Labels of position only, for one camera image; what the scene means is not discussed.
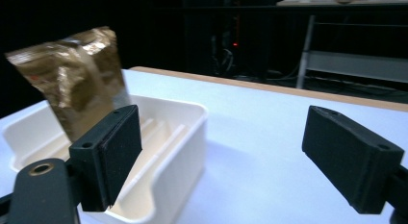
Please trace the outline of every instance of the desk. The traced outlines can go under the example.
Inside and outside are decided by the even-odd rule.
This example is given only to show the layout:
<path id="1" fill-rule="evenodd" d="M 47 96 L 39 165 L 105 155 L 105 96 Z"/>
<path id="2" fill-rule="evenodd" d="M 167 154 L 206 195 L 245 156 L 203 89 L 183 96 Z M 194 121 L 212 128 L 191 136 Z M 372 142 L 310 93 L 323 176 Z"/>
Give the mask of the desk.
<path id="1" fill-rule="evenodd" d="M 199 103 L 209 110 L 205 170 L 176 223 L 388 223 L 389 205 L 381 215 L 356 213 L 301 151 L 301 141 L 307 110 L 316 105 L 408 150 L 408 105 L 133 69 L 124 71 L 132 94 Z M 7 170 L 11 156 L 3 149 L 0 170 Z M 408 159 L 402 164 L 406 167 Z M 12 185 L 1 182 L 0 195 Z M 97 223 L 81 215 L 83 223 Z"/>
<path id="2" fill-rule="evenodd" d="M 375 6 L 406 5 L 408 0 L 356 0 L 349 4 L 339 4 L 336 0 L 312 0 L 310 3 L 299 3 L 298 0 L 285 0 L 278 2 L 281 7 L 316 7 L 316 6 Z M 343 53 L 311 51 L 310 43 L 315 25 L 315 16 L 310 15 L 308 30 L 300 59 L 299 72 L 297 74 L 297 88 L 303 88 L 307 69 L 345 74 L 357 77 L 369 77 L 380 80 L 408 83 L 408 60 L 370 57 L 364 55 L 352 55 Z"/>

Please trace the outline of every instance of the white plastic tray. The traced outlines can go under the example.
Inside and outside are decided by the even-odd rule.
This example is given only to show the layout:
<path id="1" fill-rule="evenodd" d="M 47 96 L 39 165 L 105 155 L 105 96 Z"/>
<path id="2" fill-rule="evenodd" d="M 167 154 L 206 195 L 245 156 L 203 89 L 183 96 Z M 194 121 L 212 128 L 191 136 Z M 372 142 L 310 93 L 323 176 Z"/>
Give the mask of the white plastic tray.
<path id="1" fill-rule="evenodd" d="M 136 95 L 131 101 L 140 109 L 143 150 L 115 205 L 87 214 L 104 223 L 171 223 L 204 168 L 207 111 L 191 103 Z M 10 167 L 15 172 L 46 158 L 68 159 L 69 140 L 48 104 L 41 103 L 3 124 L 2 138 L 13 151 Z"/>

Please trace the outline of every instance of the gold foil bag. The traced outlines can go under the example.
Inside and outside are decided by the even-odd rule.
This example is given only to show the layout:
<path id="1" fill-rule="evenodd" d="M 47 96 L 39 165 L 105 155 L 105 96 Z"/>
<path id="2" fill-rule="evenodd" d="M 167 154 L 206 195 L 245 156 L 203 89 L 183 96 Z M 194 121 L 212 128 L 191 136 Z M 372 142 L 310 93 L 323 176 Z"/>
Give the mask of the gold foil bag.
<path id="1" fill-rule="evenodd" d="M 6 57 L 42 92 L 72 142 L 114 108 L 129 105 L 115 33 L 107 27 Z"/>

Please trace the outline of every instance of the screw hole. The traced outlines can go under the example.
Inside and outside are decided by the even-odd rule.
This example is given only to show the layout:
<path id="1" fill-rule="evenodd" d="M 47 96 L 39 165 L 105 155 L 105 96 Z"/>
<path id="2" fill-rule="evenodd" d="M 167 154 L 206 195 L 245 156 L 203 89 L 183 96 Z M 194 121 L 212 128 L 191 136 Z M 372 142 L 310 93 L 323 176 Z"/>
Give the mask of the screw hole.
<path id="1" fill-rule="evenodd" d="M 381 149 L 385 149 L 385 150 L 389 150 L 390 147 L 387 145 L 383 145 L 383 144 L 379 144 L 378 147 L 380 147 Z"/>
<path id="2" fill-rule="evenodd" d="M 87 142 L 87 143 L 84 143 L 83 145 L 82 145 L 82 147 L 84 147 L 84 148 L 89 148 L 89 147 L 91 147 L 92 146 L 92 143 L 91 142 Z"/>
<path id="3" fill-rule="evenodd" d="M 48 173 L 53 168 L 54 168 L 54 164 L 52 164 L 52 163 L 43 163 L 43 164 L 39 164 L 39 165 L 33 167 L 30 170 L 29 174 L 31 176 L 38 176 L 38 175 L 41 175 L 41 174 Z"/>

